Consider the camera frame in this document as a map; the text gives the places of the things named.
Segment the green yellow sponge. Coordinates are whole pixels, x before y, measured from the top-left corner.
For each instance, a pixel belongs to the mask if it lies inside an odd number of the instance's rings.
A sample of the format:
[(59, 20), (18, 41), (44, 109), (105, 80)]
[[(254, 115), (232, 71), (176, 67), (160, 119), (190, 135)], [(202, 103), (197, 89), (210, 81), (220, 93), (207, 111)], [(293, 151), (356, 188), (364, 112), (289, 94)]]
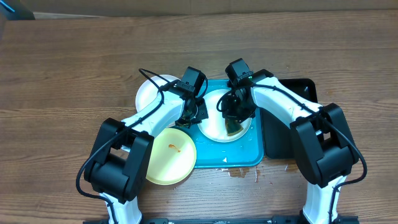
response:
[(227, 136), (234, 136), (243, 130), (242, 125), (238, 121), (232, 119), (225, 119), (225, 128)]

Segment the white plate with stain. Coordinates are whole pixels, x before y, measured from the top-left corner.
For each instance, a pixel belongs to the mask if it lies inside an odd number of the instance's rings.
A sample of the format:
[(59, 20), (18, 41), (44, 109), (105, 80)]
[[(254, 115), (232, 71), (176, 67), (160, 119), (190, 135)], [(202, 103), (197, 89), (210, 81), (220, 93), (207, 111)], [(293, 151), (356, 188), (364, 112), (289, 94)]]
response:
[(216, 142), (231, 142), (244, 136), (251, 125), (251, 118), (240, 123), (242, 130), (229, 135), (226, 129), (226, 120), (222, 113), (217, 111), (216, 104), (218, 100), (227, 92), (227, 89), (213, 90), (204, 96), (208, 118), (201, 121), (198, 125), (200, 131), (209, 139)]

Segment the yellow-green plate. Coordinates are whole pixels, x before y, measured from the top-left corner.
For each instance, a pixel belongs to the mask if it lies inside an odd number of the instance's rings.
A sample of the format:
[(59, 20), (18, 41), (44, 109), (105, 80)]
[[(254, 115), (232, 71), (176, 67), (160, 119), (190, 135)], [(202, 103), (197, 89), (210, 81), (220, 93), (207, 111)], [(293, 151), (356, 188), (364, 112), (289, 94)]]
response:
[(164, 129), (154, 140), (146, 179), (157, 185), (173, 185), (190, 175), (197, 160), (191, 137), (175, 129)]

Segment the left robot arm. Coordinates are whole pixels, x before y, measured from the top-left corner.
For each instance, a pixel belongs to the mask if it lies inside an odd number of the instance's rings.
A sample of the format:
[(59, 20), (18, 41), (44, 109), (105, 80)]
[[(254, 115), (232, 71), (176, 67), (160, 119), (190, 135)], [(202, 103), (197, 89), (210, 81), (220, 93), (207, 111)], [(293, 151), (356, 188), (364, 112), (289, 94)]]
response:
[(105, 202), (106, 223), (142, 223), (137, 196), (142, 189), (154, 139), (168, 125), (207, 118), (203, 98), (180, 90), (160, 91), (149, 104), (122, 121), (106, 119), (89, 158), (76, 175), (77, 191)]

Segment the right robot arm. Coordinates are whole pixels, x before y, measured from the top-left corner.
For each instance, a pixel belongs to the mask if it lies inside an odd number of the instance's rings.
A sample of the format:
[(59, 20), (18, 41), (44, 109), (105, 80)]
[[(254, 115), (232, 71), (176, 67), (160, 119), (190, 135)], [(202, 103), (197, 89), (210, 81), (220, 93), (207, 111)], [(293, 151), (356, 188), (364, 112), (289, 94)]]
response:
[(229, 68), (226, 74), (231, 89), (217, 103), (218, 111), (242, 122), (262, 108), (288, 127), (296, 164), (308, 182), (304, 221), (336, 223), (340, 189), (360, 158), (342, 109), (302, 98), (265, 69)]

